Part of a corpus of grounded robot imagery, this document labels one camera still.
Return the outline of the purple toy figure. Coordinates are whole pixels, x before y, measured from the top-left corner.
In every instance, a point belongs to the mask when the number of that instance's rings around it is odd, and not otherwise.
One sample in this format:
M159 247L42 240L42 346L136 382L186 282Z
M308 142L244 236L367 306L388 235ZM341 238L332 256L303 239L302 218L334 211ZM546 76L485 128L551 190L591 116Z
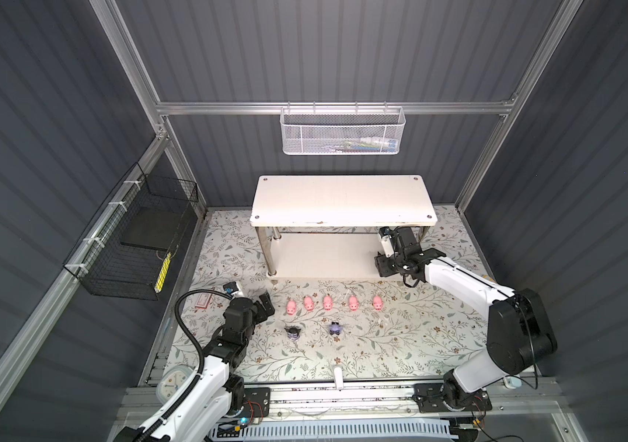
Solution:
M329 333L333 336L340 336L342 332L342 326L339 322L332 322L329 325Z

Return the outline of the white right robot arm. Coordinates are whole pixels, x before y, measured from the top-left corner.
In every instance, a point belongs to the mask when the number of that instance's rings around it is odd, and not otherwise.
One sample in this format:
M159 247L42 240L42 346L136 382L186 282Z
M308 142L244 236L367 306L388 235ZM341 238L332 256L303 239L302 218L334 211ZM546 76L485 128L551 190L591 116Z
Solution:
M536 368L557 351L557 339L542 303L531 289L515 290L457 265L444 252L423 249L411 228L381 228L383 251L375 258L382 277L402 276L404 285L435 285L472 307L486 321L485 349L444 375L441 399L463 411L484 389L506 377Z

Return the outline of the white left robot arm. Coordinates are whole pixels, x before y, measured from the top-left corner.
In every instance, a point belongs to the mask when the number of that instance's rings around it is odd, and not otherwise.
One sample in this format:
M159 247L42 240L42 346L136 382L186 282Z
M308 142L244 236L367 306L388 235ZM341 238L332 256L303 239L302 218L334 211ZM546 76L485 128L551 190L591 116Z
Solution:
M214 295L227 300L220 332L202 346L181 316L188 297ZM219 420L236 416L245 401L244 380L234 370L247 355L257 325L275 315L268 292L257 299L236 296L234 291L195 289L175 302L174 315L197 354L197 367L155 414L137 428L124 427L116 441L204 441Z

